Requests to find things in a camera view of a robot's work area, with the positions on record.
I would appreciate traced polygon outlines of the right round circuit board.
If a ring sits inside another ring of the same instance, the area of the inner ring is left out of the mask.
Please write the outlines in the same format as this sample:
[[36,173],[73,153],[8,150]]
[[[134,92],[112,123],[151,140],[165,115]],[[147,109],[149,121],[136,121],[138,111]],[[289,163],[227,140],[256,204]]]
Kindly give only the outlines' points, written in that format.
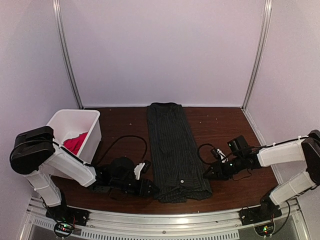
[[254,226],[255,233],[262,238],[269,237],[275,231],[275,224],[273,222],[268,222],[264,224],[259,224]]

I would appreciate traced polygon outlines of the aluminium frame post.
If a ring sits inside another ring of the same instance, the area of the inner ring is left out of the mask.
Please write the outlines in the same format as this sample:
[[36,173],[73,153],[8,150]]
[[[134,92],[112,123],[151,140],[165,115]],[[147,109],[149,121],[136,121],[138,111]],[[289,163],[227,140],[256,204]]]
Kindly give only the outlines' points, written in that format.
[[83,110],[84,106],[81,100],[78,86],[76,84],[76,79],[75,79],[74,71],[72,68],[71,58],[68,51],[68,44],[67,44],[65,30],[64,30],[60,1],[53,0],[52,6],[53,6],[53,13],[55,17],[56,27],[57,27],[58,38],[59,38],[60,47],[61,47],[62,59],[66,69],[66,73],[67,73],[67,78],[70,83],[71,91],[75,99],[77,108],[80,110]]
[[258,77],[259,69],[261,66],[262,58],[263,58],[263,52],[265,49],[265,45],[266,45],[266,41],[267,41],[269,29],[270,29],[272,10],[273,10],[273,1],[265,0],[256,54],[255,54],[253,67],[252,67],[252,71],[249,79],[249,84],[248,84],[244,101],[241,107],[243,111],[246,111],[246,109],[248,108],[251,96],[253,94],[254,86]]

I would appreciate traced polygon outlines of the front aluminium rail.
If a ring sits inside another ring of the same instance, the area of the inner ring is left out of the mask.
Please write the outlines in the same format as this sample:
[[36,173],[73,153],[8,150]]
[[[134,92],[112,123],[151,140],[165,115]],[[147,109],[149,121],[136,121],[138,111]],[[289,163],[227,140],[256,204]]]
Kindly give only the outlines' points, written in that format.
[[[66,240],[310,240],[302,211],[290,201],[290,215],[282,229],[271,237],[260,236],[258,225],[243,225],[240,208],[190,214],[129,214],[86,209],[86,226],[76,225]],[[18,240],[61,240],[53,232],[55,221],[31,198]]]

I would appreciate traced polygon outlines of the left aluminium frame post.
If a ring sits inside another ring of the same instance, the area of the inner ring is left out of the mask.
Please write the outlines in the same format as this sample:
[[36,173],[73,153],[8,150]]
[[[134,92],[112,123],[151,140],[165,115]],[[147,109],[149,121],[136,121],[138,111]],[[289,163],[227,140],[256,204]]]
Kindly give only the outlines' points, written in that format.
[[84,106],[81,100],[78,86],[76,84],[76,79],[75,79],[74,71],[72,68],[71,58],[68,51],[68,44],[67,44],[65,30],[64,30],[60,1],[53,0],[52,6],[53,6],[53,13],[55,17],[56,27],[57,27],[58,38],[59,38],[60,47],[61,47],[62,59],[66,69],[66,73],[67,73],[67,78],[70,83],[71,91],[75,99],[77,108],[80,110],[83,110]]

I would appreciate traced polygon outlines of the round circuit board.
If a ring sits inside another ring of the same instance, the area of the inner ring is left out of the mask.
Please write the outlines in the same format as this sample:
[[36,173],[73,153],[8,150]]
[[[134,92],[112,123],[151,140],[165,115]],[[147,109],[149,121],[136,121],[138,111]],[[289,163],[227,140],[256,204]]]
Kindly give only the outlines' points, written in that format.
[[254,226],[255,233],[262,238],[269,237],[275,231],[275,224],[273,222],[268,222],[264,224],[259,224]]
[[70,223],[57,222],[53,227],[53,232],[59,238],[67,238],[73,233],[74,229],[75,227]]

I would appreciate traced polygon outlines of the dark pinstriped shirt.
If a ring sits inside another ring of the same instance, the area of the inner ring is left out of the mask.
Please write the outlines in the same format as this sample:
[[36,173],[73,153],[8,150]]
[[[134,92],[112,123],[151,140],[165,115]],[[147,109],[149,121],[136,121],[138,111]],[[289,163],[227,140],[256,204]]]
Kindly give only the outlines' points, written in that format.
[[153,182],[160,203],[184,203],[212,196],[205,170],[197,156],[197,144],[183,107],[154,102],[146,111]]

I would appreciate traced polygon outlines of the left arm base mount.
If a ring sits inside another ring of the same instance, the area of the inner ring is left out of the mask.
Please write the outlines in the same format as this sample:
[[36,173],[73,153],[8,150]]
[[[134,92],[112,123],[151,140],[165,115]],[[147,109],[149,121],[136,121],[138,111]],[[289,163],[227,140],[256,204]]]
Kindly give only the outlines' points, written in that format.
[[61,204],[58,206],[49,207],[45,202],[43,203],[43,206],[46,209],[45,216],[53,219],[56,222],[63,222],[85,227],[90,215],[88,210],[67,206],[64,196],[62,196]]

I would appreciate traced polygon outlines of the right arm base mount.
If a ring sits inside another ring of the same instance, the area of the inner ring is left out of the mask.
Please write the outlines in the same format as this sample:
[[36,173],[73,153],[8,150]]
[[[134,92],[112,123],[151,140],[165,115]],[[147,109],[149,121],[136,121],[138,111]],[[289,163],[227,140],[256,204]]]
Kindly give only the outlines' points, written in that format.
[[271,221],[282,216],[279,205],[275,205],[269,196],[264,196],[260,205],[256,207],[244,207],[239,211],[239,218],[243,226]]

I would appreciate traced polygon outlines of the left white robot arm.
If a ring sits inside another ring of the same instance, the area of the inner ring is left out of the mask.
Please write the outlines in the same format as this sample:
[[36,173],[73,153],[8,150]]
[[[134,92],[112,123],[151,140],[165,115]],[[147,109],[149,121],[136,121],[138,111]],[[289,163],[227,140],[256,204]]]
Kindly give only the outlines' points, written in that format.
[[159,188],[151,180],[141,176],[151,166],[150,161],[134,164],[127,157],[119,157],[110,164],[94,166],[57,143],[50,126],[18,134],[9,162],[16,173],[28,180],[61,222],[69,221],[72,211],[64,205],[64,193],[54,184],[50,175],[44,172],[44,166],[62,172],[93,192],[103,193],[109,189],[117,189],[146,198],[159,192]]

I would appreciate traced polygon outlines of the right aluminium frame post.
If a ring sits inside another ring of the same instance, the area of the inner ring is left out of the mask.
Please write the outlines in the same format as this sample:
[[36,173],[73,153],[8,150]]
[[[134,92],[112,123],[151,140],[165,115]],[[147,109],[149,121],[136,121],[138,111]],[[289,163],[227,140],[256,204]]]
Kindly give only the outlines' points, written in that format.
[[273,1],[265,0],[256,54],[255,54],[253,67],[252,67],[252,71],[249,79],[249,84],[248,84],[244,101],[241,107],[243,111],[246,111],[246,109],[248,108],[251,96],[253,94],[254,86],[258,77],[259,69],[261,66],[262,58],[263,58],[263,52],[265,49],[265,45],[266,45],[266,41],[267,41],[269,29],[270,29],[272,10],[273,10]]

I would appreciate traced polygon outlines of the left round circuit board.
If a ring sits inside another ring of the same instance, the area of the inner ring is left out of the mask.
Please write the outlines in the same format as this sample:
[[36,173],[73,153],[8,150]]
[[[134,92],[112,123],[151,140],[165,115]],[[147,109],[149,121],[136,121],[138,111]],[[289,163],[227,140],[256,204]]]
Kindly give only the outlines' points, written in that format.
[[73,233],[74,229],[75,227],[70,223],[57,222],[53,227],[53,232],[59,238],[67,238]]

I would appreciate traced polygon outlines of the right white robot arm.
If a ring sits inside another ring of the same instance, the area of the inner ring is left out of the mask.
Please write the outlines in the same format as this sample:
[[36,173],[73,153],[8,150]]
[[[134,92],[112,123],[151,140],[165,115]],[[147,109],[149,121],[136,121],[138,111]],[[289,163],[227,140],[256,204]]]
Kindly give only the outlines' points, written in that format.
[[278,185],[266,197],[256,210],[259,220],[268,220],[276,207],[285,201],[297,197],[320,185],[320,132],[312,130],[305,136],[271,145],[249,146],[243,135],[228,143],[229,155],[222,155],[217,149],[212,149],[216,161],[209,164],[203,177],[208,180],[226,181],[243,170],[255,170],[271,165],[289,162],[305,162],[306,169]]

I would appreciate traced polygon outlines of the red garment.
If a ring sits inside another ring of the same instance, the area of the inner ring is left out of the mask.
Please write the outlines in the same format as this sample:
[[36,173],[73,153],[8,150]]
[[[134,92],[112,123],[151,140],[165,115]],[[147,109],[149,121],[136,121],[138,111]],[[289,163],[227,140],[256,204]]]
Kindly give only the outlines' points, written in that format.
[[87,137],[87,134],[87,132],[84,132],[75,138],[69,138],[63,142],[63,146],[74,155],[77,155]]

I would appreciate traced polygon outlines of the white plastic laundry bin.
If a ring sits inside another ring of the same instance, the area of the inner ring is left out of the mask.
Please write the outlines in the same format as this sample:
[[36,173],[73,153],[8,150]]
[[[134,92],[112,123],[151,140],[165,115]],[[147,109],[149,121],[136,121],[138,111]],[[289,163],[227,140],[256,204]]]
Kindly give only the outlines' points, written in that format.
[[[56,143],[90,164],[102,140],[99,117],[97,110],[62,109],[53,115],[47,125],[53,129]],[[84,169],[78,160],[71,160],[71,155],[65,151],[45,164],[43,171],[53,176],[79,180],[82,185],[93,177],[92,172]]]

